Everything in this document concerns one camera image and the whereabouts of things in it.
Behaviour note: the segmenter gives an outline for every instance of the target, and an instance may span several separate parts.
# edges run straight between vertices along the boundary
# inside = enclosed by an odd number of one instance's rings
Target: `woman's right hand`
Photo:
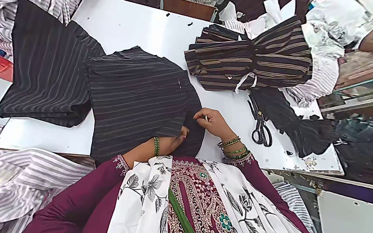
[[[207,116],[208,121],[202,118],[204,116]],[[195,114],[194,119],[196,119],[198,124],[207,129],[212,135],[220,137],[223,143],[237,137],[225,122],[224,117],[217,110],[203,108]]]

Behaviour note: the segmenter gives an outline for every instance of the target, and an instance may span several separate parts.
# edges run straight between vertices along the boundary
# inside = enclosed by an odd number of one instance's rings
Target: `wooden surface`
[[[163,10],[210,21],[215,7],[193,3],[187,0],[164,0]]]

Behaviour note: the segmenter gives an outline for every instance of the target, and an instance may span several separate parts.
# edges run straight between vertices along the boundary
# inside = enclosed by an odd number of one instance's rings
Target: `green stripe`
[[[177,198],[175,197],[175,195],[172,193],[171,189],[169,189],[168,198],[172,204],[172,208],[174,209],[178,217],[178,220],[182,226],[182,229],[184,230],[184,233],[194,233],[194,230],[192,229],[191,224],[189,223],[187,217],[185,216],[184,210],[179,205],[179,202]]]

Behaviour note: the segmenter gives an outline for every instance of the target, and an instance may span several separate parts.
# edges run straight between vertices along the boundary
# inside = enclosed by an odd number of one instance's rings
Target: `folded fabric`
[[[280,133],[286,132],[293,141],[300,158],[312,153],[323,154],[339,138],[330,120],[299,119],[277,88],[260,87],[252,90],[251,94],[258,109],[272,121]]]
[[[0,102],[0,117],[32,117],[72,127],[90,111],[80,63],[105,55],[77,23],[68,26],[28,0],[18,2],[13,30],[14,83]]]
[[[289,209],[302,220],[308,231],[313,233],[313,221],[297,189],[287,181],[274,183],[273,187],[289,205]]]
[[[308,108],[316,99],[331,94],[339,77],[336,58],[318,56],[313,59],[313,64],[311,80],[286,88],[299,107]]]
[[[154,136],[190,135],[172,155],[196,156],[205,130],[193,119],[201,109],[187,71],[140,47],[87,62],[95,115],[91,157],[124,154]]]
[[[205,90],[293,87],[312,78],[312,56],[296,16],[254,40],[218,41],[185,51],[189,72]]]
[[[21,233],[35,212],[92,170],[37,148],[0,150],[0,232]]]

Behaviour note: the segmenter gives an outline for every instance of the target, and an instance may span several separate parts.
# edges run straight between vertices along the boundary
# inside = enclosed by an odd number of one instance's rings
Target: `white table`
[[[166,16],[167,13],[123,0],[83,0],[73,20],[100,42],[106,54],[140,46],[148,53],[164,56],[186,70],[184,50],[194,43],[195,37],[210,22],[175,13]],[[254,143],[251,133],[256,122],[247,104],[247,92],[205,91],[194,76],[190,80],[202,106],[221,112],[230,127],[254,153],[261,168],[343,174],[333,146],[320,156],[310,155],[300,159],[289,137],[280,135],[271,121],[267,122],[267,126],[272,132],[272,147]],[[292,105],[296,114],[305,115],[305,118],[313,114],[321,116],[317,103],[307,109],[298,108],[294,103]],[[70,129],[36,119],[11,118],[0,135],[0,148],[18,150],[39,147],[58,153],[89,155],[93,129],[92,112],[82,124]],[[216,146],[218,142],[218,138],[206,132],[198,157],[220,161],[222,153]],[[286,150],[294,154],[288,156]]]

